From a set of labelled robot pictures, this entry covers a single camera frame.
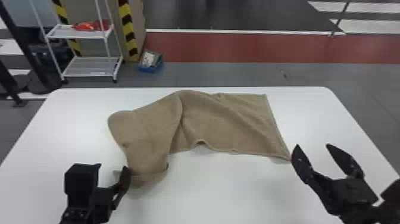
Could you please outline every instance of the red floor stripe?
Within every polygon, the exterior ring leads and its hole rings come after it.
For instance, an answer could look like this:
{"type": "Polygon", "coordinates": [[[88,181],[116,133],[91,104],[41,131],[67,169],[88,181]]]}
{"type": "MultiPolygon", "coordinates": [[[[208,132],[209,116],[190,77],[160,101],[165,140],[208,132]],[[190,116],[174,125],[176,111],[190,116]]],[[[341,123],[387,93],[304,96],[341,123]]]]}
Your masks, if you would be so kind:
{"type": "Polygon", "coordinates": [[[400,63],[400,36],[147,33],[171,62],[400,63]]]}

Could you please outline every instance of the hazard stripe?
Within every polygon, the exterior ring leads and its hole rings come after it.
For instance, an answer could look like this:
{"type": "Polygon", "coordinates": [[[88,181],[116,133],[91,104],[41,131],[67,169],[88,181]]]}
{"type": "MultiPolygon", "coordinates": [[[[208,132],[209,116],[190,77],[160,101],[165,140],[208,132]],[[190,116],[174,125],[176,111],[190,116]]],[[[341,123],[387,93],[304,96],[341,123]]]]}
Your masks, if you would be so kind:
{"type": "Polygon", "coordinates": [[[125,36],[125,44],[128,50],[129,60],[139,59],[138,45],[135,38],[135,30],[132,23],[132,15],[128,0],[118,0],[118,12],[120,13],[122,32],[125,36]]]}
{"type": "MultiPolygon", "coordinates": [[[[57,13],[58,18],[60,19],[60,22],[62,24],[69,24],[67,11],[63,7],[61,1],[60,0],[52,0],[52,1],[54,4],[54,10],[57,13]]],[[[73,50],[78,57],[81,57],[82,53],[80,51],[79,43],[75,39],[69,39],[67,42],[71,50],[73,50]]]]}

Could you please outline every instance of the white table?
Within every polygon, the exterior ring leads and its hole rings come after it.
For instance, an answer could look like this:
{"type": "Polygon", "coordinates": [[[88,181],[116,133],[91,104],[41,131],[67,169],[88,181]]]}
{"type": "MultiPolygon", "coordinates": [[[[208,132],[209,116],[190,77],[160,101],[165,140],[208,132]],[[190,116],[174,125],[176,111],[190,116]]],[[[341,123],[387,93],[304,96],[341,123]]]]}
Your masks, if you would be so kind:
{"type": "MultiPolygon", "coordinates": [[[[0,222],[58,223],[66,206],[63,176],[73,163],[102,163],[100,185],[114,183],[113,171],[120,170],[126,158],[108,130],[108,116],[179,89],[61,89],[52,93],[0,166],[0,222]]],[[[325,149],[327,142],[356,158],[375,192],[399,178],[326,88],[190,89],[267,94],[289,149],[300,144],[314,168],[332,178],[344,174],[325,149]]],[[[326,213],[290,164],[198,147],[171,156],[162,182],[129,191],[109,223],[330,224],[340,220],[326,213]]]]}

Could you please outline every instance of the shelf rack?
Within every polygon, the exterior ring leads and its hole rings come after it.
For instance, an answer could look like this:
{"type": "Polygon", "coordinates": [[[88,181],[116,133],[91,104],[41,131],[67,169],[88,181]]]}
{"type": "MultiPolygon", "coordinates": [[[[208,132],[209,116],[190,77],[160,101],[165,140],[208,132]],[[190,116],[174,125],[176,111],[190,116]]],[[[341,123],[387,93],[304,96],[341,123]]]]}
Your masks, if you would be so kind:
{"type": "Polygon", "coordinates": [[[39,23],[40,30],[45,37],[45,41],[49,48],[51,57],[54,61],[56,69],[60,74],[61,80],[65,83],[65,77],[99,77],[99,76],[109,76],[112,77],[112,81],[114,83],[117,82],[117,74],[120,69],[120,66],[123,62],[121,45],[118,40],[117,33],[115,31],[113,18],[111,15],[110,7],[108,5],[108,1],[105,0],[105,6],[108,13],[108,18],[110,21],[110,27],[108,30],[104,30],[103,19],[101,16],[101,10],[99,7],[99,0],[95,1],[95,6],[97,10],[98,20],[100,22],[101,30],[93,30],[93,31],[79,31],[72,28],[72,25],[61,24],[57,15],[54,14],[55,18],[58,21],[58,24],[50,30],[49,33],[45,33],[43,28],[43,24],[39,18],[38,11],[33,3],[33,0],[29,0],[30,5],[33,8],[33,13],[39,23]],[[117,41],[118,50],[120,55],[118,57],[112,57],[110,54],[110,49],[108,47],[108,38],[111,33],[115,34],[115,39],[117,41]],[[105,45],[105,51],[107,53],[106,57],[79,57],[75,54],[74,58],[70,61],[69,65],[61,71],[60,66],[55,58],[54,52],[50,45],[50,39],[102,39],[105,45]]]}

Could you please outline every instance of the towel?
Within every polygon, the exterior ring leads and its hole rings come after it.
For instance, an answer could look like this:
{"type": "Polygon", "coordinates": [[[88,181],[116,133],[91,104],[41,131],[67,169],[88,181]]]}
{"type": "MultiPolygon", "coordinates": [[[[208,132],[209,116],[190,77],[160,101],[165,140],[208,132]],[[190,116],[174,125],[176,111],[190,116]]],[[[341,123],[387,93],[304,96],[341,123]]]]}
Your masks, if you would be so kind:
{"type": "Polygon", "coordinates": [[[265,95],[177,91],[112,114],[108,126],[135,186],[161,179],[169,154],[201,143],[215,151],[290,159],[265,95]]]}

